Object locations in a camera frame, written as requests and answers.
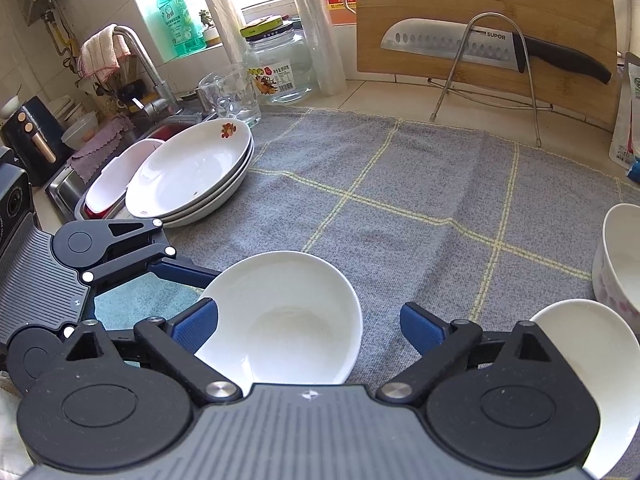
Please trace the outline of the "plain white bowl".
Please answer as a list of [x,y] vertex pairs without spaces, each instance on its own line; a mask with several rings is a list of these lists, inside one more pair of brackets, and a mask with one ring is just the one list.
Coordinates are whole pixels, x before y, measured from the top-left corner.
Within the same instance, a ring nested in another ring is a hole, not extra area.
[[202,293],[217,328],[195,356],[248,393],[255,384],[341,385],[360,350],[355,289],[303,252],[264,252],[221,272]]

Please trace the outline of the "fruit-pattern plate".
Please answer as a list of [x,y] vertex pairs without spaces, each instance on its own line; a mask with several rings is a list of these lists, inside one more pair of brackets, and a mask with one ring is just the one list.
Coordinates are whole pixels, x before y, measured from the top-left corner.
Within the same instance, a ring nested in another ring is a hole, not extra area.
[[248,170],[248,167],[243,172],[239,180],[236,180],[235,184],[232,185],[232,187],[229,188],[227,192],[224,192],[224,194],[219,196],[213,203],[209,203],[206,208],[203,208],[197,211],[195,214],[190,214],[189,217],[183,218],[179,221],[176,221],[175,223],[168,224],[168,226],[166,226],[166,224],[163,224],[163,226],[165,228],[180,228],[180,226],[188,226],[189,224],[195,223],[198,220],[202,220],[206,218],[207,216],[212,214],[215,210],[220,208],[227,200],[230,200],[231,196],[238,190],[240,185],[243,183],[247,170]]
[[160,218],[195,204],[239,167],[253,135],[231,118],[212,119],[164,142],[127,186],[125,205],[137,218]]
[[239,168],[235,170],[234,174],[232,174],[232,176],[226,182],[224,182],[223,185],[221,185],[221,188],[218,188],[217,191],[209,193],[194,205],[187,206],[186,209],[183,209],[182,211],[174,212],[173,214],[166,214],[166,216],[160,217],[160,220],[163,221],[163,224],[166,224],[166,226],[168,226],[168,224],[175,223],[176,221],[189,217],[190,214],[195,214],[197,211],[206,208],[209,203],[213,203],[219,196],[224,194],[224,192],[227,192],[228,189],[235,184],[235,181],[239,180],[243,172],[248,167],[250,159],[254,154],[254,149],[255,142],[250,141],[250,145],[248,146],[246,153],[243,155],[243,159],[241,160]]

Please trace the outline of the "steel kitchen faucet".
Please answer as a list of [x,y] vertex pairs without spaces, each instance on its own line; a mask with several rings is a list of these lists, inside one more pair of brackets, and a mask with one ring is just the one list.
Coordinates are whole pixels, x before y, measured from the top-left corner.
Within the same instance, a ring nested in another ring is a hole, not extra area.
[[149,53],[146,52],[136,32],[128,26],[116,25],[113,36],[122,37],[130,49],[134,51],[134,55],[138,58],[146,74],[151,79],[153,89],[157,94],[157,98],[143,105],[142,110],[150,117],[157,116],[163,112],[171,115],[179,114],[182,108],[178,104],[177,98],[170,90],[168,82],[160,76],[160,72],[152,62]]

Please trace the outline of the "teal towel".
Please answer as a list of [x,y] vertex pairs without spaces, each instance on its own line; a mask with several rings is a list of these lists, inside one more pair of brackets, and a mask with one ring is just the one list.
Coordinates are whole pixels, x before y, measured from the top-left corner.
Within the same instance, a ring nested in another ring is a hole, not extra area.
[[129,330],[149,318],[173,318],[200,298],[203,289],[147,273],[94,298],[94,317],[107,330]]

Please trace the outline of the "red white sink container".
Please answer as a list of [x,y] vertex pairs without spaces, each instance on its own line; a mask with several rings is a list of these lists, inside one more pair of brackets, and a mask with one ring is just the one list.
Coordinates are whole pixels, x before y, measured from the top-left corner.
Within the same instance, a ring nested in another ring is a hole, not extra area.
[[142,162],[163,143],[186,129],[185,125],[164,125],[126,148],[113,158],[93,182],[79,206],[80,214],[87,219],[105,218],[124,199],[127,186]]

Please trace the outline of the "grey checked cloth mat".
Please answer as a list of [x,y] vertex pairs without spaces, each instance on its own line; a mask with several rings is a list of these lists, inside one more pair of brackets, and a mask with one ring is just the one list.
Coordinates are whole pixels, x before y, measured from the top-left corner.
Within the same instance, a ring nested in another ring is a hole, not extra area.
[[393,117],[274,106],[254,138],[230,200],[168,238],[219,271],[273,250],[332,263],[362,309],[350,380],[370,388],[418,357],[399,328],[408,301],[510,330],[549,304],[591,298],[603,219],[639,199],[570,159]]

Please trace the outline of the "purple rag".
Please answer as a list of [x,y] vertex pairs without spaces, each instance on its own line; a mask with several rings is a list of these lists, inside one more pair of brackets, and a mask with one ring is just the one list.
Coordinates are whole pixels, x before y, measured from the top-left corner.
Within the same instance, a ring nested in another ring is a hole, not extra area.
[[98,132],[76,153],[70,156],[68,163],[82,182],[88,183],[113,155],[124,140],[125,134],[134,130],[134,124],[125,116],[119,115],[106,122]]

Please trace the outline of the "black air fryer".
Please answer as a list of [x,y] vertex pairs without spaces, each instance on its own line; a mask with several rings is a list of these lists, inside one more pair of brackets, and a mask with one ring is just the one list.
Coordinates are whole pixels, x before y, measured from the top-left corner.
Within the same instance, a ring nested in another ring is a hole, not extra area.
[[62,140],[64,132],[50,110],[34,96],[1,127],[1,139],[26,169],[30,183],[41,188],[73,154]]

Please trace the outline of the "clear drinking glass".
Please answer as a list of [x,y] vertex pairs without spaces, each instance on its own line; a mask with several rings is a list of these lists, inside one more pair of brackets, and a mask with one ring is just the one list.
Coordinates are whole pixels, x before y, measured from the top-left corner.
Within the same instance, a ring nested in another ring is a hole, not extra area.
[[257,93],[248,69],[242,63],[231,64],[203,77],[196,93],[209,113],[219,118],[234,118],[250,128],[262,119]]

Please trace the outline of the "pink floral white bowl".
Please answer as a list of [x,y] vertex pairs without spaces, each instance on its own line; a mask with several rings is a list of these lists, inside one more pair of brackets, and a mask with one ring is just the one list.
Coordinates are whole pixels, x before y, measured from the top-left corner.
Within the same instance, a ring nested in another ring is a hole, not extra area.
[[601,303],[639,335],[640,207],[617,204],[605,215],[592,265],[592,288]]

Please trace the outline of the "glass jar green lid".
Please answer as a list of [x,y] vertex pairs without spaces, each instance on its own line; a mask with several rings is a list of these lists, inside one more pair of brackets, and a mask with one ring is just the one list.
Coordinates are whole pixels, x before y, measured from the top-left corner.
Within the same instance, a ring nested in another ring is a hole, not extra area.
[[302,25],[281,15],[269,15],[240,29],[247,44],[243,63],[260,104],[288,104],[317,88]]

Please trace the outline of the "pink dish cloth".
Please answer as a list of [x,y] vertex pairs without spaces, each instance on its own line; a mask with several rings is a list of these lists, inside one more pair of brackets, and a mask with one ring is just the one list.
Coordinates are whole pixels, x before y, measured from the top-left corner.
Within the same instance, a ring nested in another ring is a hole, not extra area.
[[82,45],[78,61],[82,76],[96,77],[104,84],[119,70],[119,62],[131,55],[125,39],[115,34],[115,28],[115,24],[104,27]]

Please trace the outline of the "plastic wrap roll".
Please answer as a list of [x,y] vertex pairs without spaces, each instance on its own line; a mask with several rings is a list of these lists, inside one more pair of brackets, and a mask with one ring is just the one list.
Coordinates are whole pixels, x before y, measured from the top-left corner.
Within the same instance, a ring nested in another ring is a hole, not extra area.
[[310,49],[320,91],[337,96],[346,90],[346,76],[333,25],[324,0],[295,0]]
[[232,64],[241,63],[247,43],[241,35],[245,26],[243,15],[231,0],[205,0],[209,13]]

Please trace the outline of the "green dish soap bottle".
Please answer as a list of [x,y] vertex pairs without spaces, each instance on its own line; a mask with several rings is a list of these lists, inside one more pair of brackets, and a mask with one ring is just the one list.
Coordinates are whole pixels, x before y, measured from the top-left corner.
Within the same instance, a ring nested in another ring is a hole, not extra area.
[[206,47],[201,29],[192,20],[186,0],[156,0],[177,56],[186,56]]

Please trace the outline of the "white blue salt bag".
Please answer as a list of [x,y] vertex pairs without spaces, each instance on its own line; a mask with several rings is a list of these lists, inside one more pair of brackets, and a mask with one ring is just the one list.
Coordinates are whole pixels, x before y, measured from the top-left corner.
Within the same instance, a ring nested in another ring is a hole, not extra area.
[[626,176],[639,183],[640,79],[639,57],[627,52],[622,65],[620,98],[608,157],[626,170]]

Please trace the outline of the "steel santoku knife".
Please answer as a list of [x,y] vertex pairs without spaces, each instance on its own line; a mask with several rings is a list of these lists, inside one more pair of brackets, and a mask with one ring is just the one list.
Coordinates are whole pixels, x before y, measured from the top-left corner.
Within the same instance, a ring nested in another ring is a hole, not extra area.
[[465,24],[405,18],[386,30],[381,47],[385,50],[407,52],[434,58],[456,57],[464,47],[462,61],[495,66],[524,73],[526,58],[540,58],[567,72],[591,77],[607,84],[612,73],[592,56],[578,50],[515,32],[473,26],[467,40],[463,40]]

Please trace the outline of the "bamboo cutting board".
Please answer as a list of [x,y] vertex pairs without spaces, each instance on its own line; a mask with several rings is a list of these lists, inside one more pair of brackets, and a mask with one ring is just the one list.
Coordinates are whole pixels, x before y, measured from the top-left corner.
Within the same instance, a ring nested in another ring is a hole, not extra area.
[[620,86],[560,70],[539,58],[530,75],[499,67],[461,63],[431,56],[382,49],[384,32],[403,18],[432,18],[502,30],[521,29],[525,35],[584,52],[616,70],[616,27],[613,0],[357,0],[357,68],[361,73],[433,77],[454,74],[457,82],[536,96],[612,127]]

